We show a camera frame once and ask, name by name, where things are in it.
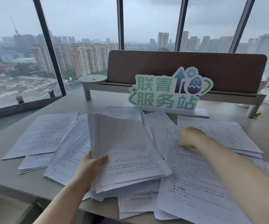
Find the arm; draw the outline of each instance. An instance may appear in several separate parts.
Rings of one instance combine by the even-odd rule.
[[[73,180],[52,200],[34,224],[69,224],[84,195],[95,179],[98,167],[108,160],[108,156],[91,159],[89,151],[81,160]]]
[[[251,222],[269,223],[269,175],[198,129],[184,128],[181,135],[179,145],[202,152]]]

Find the desk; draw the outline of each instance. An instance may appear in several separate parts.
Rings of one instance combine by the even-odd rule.
[[[78,111],[81,114],[99,112],[105,106],[124,106],[128,94],[104,91],[91,91],[92,100],[86,101],[83,88],[55,101],[32,115],[18,121],[0,131],[0,185],[40,198],[52,200],[63,188],[62,185],[43,177],[45,169],[18,175],[17,168],[23,158],[2,161],[1,158],[10,150],[14,143],[36,119],[36,117],[51,114]],[[213,101],[199,101],[197,108],[206,108],[212,120],[238,122],[249,137],[264,152],[264,160],[269,162],[269,106],[263,104],[259,111],[262,115],[256,119],[245,117],[246,108],[236,104]],[[169,115],[176,122],[175,115]],[[80,205],[81,210],[92,212],[105,217],[119,219],[118,203],[116,198],[108,198],[103,202],[85,200]],[[162,223],[154,218],[152,212],[134,216],[125,221],[133,223]],[[165,223],[188,223],[185,220],[166,221]]]

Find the overcast sky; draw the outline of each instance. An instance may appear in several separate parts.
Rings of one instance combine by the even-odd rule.
[[[189,0],[184,30],[189,37],[211,38],[235,33],[246,0]],[[82,38],[109,37],[118,41],[116,0],[41,0],[53,35]],[[123,0],[124,39],[148,43],[158,32],[175,41],[181,0]],[[32,0],[0,0],[1,36],[42,33]],[[269,33],[269,0],[256,0],[241,42]]]

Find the glass window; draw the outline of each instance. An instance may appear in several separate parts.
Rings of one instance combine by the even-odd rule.
[[[181,52],[229,52],[246,0],[189,0]]]
[[[182,0],[123,0],[124,48],[174,51]]]
[[[267,56],[263,79],[269,76],[269,0],[256,0],[249,15],[236,53]]]
[[[40,0],[66,93],[78,78],[107,75],[108,56],[119,49],[117,0]]]
[[[61,95],[33,0],[0,0],[0,108],[52,90]]]

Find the gear icon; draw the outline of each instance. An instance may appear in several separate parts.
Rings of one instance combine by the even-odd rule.
[[[187,72],[187,76],[189,78],[192,78],[196,75],[196,71],[194,69],[190,69],[188,72]]]

